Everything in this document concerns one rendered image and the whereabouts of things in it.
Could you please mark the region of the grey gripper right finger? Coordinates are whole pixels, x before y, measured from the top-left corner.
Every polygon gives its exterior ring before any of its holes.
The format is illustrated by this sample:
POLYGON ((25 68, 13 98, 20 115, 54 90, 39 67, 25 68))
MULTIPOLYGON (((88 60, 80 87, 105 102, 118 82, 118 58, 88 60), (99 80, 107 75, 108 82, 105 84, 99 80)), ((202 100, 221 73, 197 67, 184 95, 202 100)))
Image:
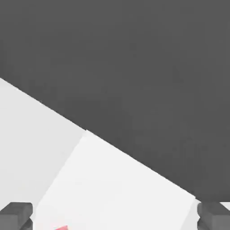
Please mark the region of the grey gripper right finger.
POLYGON ((197 205, 197 230, 230 230, 230 210, 217 202, 197 205))

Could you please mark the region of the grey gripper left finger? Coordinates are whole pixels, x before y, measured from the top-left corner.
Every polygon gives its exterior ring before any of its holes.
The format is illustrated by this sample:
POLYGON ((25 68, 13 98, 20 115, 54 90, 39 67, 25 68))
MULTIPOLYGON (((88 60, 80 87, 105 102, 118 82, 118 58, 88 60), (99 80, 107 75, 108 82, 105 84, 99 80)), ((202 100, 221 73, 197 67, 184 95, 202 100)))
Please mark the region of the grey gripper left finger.
POLYGON ((32 203, 10 202, 0 210, 0 230, 33 230, 32 203))

